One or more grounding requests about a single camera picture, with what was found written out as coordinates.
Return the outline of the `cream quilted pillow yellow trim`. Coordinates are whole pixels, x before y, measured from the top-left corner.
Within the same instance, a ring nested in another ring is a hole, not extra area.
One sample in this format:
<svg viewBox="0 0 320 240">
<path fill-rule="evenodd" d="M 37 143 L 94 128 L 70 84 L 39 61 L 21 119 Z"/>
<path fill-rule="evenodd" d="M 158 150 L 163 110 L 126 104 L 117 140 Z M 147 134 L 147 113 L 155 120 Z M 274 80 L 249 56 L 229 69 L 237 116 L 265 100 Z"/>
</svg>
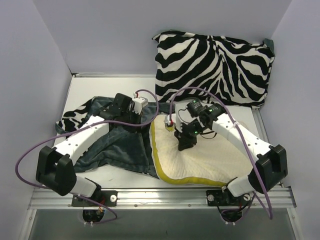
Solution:
<svg viewBox="0 0 320 240">
<path fill-rule="evenodd" d="M 159 179 L 172 185 L 222 187 L 236 177 L 248 175 L 252 164 L 224 137 L 199 137 L 194 147 L 180 151 L 174 133 L 166 130 L 165 116 L 150 125 L 151 157 Z"/>
</svg>

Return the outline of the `grey zebra pillowcase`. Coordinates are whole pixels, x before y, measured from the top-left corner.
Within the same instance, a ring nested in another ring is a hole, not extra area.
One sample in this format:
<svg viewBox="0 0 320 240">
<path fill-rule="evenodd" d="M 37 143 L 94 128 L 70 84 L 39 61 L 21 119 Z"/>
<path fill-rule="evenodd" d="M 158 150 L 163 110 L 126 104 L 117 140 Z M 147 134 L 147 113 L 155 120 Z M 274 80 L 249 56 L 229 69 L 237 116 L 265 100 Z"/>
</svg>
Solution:
<svg viewBox="0 0 320 240">
<path fill-rule="evenodd" d="M 55 123 L 56 132 L 62 135 L 78 130 L 94 113 L 108 107 L 113 100 L 112 97 L 95 96 L 76 109 L 65 112 Z M 110 130 L 76 161 L 75 172 L 84 173 L 110 165 L 158 178 L 152 158 L 150 127 L 144 126 L 137 133 L 126 131 L 122 125 Z"/>
</svg>

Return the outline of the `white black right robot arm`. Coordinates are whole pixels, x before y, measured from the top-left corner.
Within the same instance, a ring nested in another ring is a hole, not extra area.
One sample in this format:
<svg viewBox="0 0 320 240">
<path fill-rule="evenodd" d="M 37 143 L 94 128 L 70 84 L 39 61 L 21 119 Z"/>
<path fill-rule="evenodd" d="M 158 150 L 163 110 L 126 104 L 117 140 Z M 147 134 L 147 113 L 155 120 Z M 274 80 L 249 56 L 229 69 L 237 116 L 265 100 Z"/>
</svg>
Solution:
<svg viewBox="0 0 320 240">
<path fill-rule="evenodd" d="M 264 194 L 288 175 L 287 151 L 280 144 L 273 146 L 260 139 L 236 121 L 227 107 L 219 103 L 203 105 L 191 100 L 185 107 L 192 121 L 184 122 L 178 112 L 168 116 L 174 126 L 178 149 L 183 151 L 197 143 L 197 136 L 211 130 L 248 157 L 252 170 L 249 174 L 229 181 L 222 191 L 222 200 L 232 205 L 240 196 L 251 192 Z"/>
</svg>

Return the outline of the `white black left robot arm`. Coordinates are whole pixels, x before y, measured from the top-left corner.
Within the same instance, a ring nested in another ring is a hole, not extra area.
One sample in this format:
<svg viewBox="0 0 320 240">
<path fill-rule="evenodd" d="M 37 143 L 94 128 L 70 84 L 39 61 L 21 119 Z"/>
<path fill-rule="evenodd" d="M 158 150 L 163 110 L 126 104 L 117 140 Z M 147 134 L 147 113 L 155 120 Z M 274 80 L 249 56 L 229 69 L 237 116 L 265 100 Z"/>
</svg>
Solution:
<svg viewBox="0 0 320 240">
<path fill-rule="evenodd" d="M 38 156 L 35 179 L 61 196 L 69 193 L 83 196 L 90 206 L 101 201 L 101 187 L 94 181 L 76 175 L 77 160 L 98 139 L 124 122 L 134 131 L 132 124 L 141 122 L 143 108 L 148 100 L 135 94 L 133 98 L 117 93 L 112 103 L 96 110 L 86 123 L 66 140 L 54 147 L 44 146 Z"/>
</svg>

